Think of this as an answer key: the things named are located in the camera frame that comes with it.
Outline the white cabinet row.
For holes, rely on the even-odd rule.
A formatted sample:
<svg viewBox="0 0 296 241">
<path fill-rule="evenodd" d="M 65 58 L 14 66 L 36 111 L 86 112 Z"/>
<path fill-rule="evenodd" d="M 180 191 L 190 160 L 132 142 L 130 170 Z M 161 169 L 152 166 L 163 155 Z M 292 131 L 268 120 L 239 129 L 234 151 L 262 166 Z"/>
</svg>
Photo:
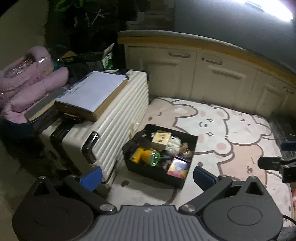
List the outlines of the white cabinet row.
<svg viewBox="0 0 296 241">
<path fill-rule="evenodd" d="M 295 114 L 295 73 L 245 49 L 210 40 L 120 37 L 126 66 L 144 71 L 149 93 L 269 117 Z"/>
</svg>

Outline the black wrapped ottoman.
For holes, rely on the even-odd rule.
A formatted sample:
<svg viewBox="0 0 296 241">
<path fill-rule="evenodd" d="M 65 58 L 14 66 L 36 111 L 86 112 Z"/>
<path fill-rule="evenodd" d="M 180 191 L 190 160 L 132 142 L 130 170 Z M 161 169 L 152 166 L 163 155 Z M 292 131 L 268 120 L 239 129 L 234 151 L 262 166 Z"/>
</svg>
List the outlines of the black wrapped ottoman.
<svg viewBox="0 0 296 241">
<path fill-rule="evenodd" d="M 269 124 L 279 148 L 282 142 L 295 141 L 295 117 L 272 112 Z M 295 157 L 295 151 L 280 151 L 285 158 Z"/>
</svg>

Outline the black open storage box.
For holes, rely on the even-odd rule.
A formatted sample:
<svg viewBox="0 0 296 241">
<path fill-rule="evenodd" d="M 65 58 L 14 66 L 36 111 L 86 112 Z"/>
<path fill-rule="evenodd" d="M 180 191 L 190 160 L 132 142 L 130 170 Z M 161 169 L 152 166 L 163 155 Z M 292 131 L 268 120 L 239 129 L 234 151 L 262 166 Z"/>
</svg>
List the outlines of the black open storage box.
<svg viewBox="0 0 296 241">
<path fill-rule="evenodd" d="M 131 140 L 125 143 L 122 148 L 122 153 L 127 169 L 152 180 L 170 185 L 177 189 L 182 189 L 186 178 L 167 174 L 168 168 L 164 168 L 162 165 L 162 163 L 165 162 L 164 160 L 159 161 L 159 163 L 155 167 L 152 167 L 151 165 L 144 164 L 143 161 L 140 161 L 139 164 L 136 164 L 130 159 L 132 157 L 132 154 L 134 154 L 135 151 L 139 147 L 141 147 L 141 144 L 147 145 L 149 142 L 152 141 L 151 134 L 156 133 L 157 131 L 172 133 L 176 137 L 180 138 L 181 141 L 187 143 L 188 148 L 191 151 L 194 151 L 196 148 L 198 140 L 197 136 L 165 128 L 162 126 L 147 124 L 142 130 L 138 131 Z"/>
</svg>

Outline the pink puffer jacket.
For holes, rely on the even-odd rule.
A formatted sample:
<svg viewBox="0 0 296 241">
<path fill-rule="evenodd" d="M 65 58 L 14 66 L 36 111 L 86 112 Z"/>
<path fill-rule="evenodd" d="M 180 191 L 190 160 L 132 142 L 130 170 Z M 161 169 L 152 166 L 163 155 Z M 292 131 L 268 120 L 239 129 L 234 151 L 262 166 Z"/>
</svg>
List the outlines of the pink puffer jacket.
<svg viewBox="0 0 296 241">
<path fill-rule="evenodd" d="M 25 114 L 41 99 L 67 85 L 66 67 L 54 69 L 51 55 L 43 46 L 1 70 L 1 119 L 26 123 Z"/>
</svg>

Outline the white papers on cardboard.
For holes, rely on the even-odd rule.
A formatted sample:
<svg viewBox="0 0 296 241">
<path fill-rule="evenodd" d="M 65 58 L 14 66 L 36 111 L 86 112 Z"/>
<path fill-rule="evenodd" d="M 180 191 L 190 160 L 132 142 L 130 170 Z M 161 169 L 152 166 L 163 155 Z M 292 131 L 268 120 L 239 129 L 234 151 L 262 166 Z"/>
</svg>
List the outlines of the white papers on cardboard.
<svg viewBox="0 0 296 241">
<path fill-rule="evenodd" d="M 25 117 L 32 121 L 55 106 L 62 113 L 97 121 L 106 108 L 125 88 L 129 77 L 93 71 L 70 88 L 56 89 L 36 103 Z"/>
</svg>

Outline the white ribbed suitcase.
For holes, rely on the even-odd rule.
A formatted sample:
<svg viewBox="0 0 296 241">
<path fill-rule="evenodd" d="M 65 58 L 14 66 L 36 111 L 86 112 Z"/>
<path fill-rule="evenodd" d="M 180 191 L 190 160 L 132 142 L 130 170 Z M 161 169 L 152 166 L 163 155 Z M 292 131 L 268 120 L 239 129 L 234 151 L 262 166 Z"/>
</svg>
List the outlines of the white ribbed suitcase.
<svg viewBox="0 0 296 241">
<path fill-rule="evenodd" d="M 102 182 L 111 185 L 123 162 L 121 148 L 142 121 L 149 105 L 147 74 L 130 70 L 128 83 L 96 122 L 62 115 L 41 134 L 53 172 L 85 174 L 102 169 Z"/>
</svg>

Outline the yellow headlamp with strap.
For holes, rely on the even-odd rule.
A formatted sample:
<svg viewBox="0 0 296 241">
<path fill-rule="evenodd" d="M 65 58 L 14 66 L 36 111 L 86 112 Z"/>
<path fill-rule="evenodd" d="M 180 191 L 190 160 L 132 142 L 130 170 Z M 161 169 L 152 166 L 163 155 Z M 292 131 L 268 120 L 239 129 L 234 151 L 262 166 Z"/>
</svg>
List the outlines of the yellow headlamp with strap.
<svg viewBox="0 0 296 241">
<path fill-rule="evenodd" d="M 159 151 L 152 148 L 152 133 L 148 130 L 137 132 L 122 148 L 125 160 L 140 165 L 155 167 L 160 159 Z"/>
</svg>

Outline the beige flower hair clip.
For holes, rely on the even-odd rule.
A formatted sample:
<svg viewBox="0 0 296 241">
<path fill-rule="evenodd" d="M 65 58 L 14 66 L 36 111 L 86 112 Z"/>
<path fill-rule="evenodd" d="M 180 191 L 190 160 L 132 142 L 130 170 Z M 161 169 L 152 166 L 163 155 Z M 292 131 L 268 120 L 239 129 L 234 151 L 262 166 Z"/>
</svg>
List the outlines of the beige flower hair clip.
<svg viewBox="0 0 296 241">
<path fill-rule="evenodd" d="M 193 157 L 194 152 L 188 148 L 188 143 L 182 143 L 179 151 L 179 156 L 191 159 Z"/>
</svg>

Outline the dark grey bench cushion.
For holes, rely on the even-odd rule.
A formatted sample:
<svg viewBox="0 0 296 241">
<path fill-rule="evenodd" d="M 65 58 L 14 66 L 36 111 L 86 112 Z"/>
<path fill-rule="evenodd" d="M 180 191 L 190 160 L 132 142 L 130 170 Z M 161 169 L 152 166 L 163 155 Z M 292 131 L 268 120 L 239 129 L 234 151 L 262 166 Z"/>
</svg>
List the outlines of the dark grey bench cushion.
<svg viewBox="0 0 296 241">
<path fill-rule="evenodd" d="M 295 15 L 254 1 L 175 1 L 171 9 L 137 14 L 120 36 L 187 35 L 228 43 L 295 73 Z"/>
</svg>

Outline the brown blue crochet item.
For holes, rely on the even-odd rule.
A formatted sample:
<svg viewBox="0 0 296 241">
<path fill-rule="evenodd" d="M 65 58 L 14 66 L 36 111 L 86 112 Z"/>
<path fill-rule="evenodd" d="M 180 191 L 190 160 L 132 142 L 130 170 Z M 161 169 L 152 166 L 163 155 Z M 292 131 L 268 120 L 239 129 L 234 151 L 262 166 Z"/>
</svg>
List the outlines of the brown blue crochet item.
<svg viewBox="0 0 296 241">
<path fill-rule="evenodd" d="M 159 167 L 161 168 L 162 171 L 167 173 L 168 169 L 170 168 L 172 161 L 171 160 L 163 160 L 159 163 Z"/>
</svg>

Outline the green white carton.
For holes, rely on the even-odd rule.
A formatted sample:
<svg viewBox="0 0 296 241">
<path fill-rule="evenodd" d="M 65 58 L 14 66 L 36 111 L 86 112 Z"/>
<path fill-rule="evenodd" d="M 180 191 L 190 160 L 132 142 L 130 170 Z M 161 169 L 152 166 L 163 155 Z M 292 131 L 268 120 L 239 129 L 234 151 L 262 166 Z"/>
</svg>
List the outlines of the green white carton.
<svg viewBox="0 0 296 241">
<path fill-rule="evenodd" d="M 113 49 L 114 43 L 112 43 L 108 48 L 104 50 L 103 56 L 102 56 L 102 65 L 104 70 L 110 70 L 113 68 L 113 62 L 112 62 L 112 49 Z"/>
</svg>

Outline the red blue card box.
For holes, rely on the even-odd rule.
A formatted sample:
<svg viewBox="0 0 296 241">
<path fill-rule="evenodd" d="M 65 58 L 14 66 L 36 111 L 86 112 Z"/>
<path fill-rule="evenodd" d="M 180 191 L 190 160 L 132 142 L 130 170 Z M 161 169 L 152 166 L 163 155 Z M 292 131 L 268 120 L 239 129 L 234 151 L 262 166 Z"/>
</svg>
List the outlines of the red blue card box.
<svg viewBox="0 0 296 241">
<path fill-rule="evenodd" d="M 175 156 L 166 172 L 167 175 L 174 176 L 179 179 L 186 179 L 189 172 L 191 162 Z"/>
</svg>

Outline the white yarn ball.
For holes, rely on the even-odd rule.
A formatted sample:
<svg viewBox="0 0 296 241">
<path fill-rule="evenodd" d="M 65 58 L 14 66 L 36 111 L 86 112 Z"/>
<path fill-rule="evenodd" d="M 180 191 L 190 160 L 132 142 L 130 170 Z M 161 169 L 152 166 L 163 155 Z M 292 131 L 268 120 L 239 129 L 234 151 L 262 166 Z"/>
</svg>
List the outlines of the white yarn ball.
<svg viewBox="0 0 296 241">
<path fill-rule="evenodd" d="M 175 156 L 179 153 L 182 142 L 176 136 L 171 136 L 166 146 L 166 153 L 170 156 Z"/>
</svg>

